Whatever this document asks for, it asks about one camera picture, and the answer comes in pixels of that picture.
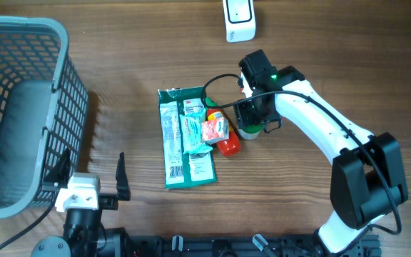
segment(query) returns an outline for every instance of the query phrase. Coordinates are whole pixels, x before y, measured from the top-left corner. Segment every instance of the red bottle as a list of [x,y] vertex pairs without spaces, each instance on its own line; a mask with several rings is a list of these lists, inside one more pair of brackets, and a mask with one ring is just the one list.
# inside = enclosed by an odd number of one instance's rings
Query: red bottle
[[[212,99],[206,97],[205,103],[209,106],[217,106]],[[211,121],[217,118],[224,117],[223,112],[220,109],[208,109],[207,110],[207,120]],[[231,157],[232,155],[240,151],[240,141],[237,134],[234,132],[233,127],[229,126],[229,139],[222,140],[216,143],[218,150],[225,157]]]

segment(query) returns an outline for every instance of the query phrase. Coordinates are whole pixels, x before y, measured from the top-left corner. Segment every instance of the laundry basket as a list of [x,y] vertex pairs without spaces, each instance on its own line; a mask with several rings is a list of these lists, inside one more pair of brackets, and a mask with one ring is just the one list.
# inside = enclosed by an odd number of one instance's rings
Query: laundry basket
[[88,94],[52,19],[0,16],[0,218],[47,206],[41,190],[65,148],[77,168]]

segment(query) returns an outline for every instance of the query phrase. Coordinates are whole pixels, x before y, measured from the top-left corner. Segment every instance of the white label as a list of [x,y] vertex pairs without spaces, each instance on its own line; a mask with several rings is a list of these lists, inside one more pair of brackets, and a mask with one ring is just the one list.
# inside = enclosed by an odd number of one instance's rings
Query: white label
[[178,122],[177,102],[160,104],[161,128],[163,130],[164,165],[166,184],[183,183],[182,138]]
[[213,179],[210,153],[190,154],[190,173],[192,181]]
[[183,100],[183,112],[185,115],[202,111],[204,105],[201,102],[201,99],[188,99]]

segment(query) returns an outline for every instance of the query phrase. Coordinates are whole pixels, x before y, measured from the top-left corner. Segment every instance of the small box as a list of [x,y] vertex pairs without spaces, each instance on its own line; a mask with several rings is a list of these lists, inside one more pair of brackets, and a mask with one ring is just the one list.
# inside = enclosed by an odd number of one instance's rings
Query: small box
[[226,118],[204,121],[201,129],[203,141],[208,144],[229,139],[229,123]]

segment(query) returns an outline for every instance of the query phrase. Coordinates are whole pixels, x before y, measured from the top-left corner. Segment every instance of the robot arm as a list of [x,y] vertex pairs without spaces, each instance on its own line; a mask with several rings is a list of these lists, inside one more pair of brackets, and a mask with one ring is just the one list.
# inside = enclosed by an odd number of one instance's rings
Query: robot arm
[[[389,134],[374,136],[360,128],[323,100],[304,76],[292,66],[280,71],[272,66],[263,51],[247,55],[240,63],[242,92],[257,96],[275,91],[290,91],[309,96],[324,106],[372,153],[379,164],[396,206],[408,199],[402,157],[397,141]],[[240,128],[278,121],[285,117],[298,126],[326,155],[333,166],[330,199],[335,211],[318,231],[321,246],[329,254],[340,253],[390,212],[390,204],[375,171],[365,174],[370,165],[347,132],[322,109],[292,94],[264,95],[234,106]]]

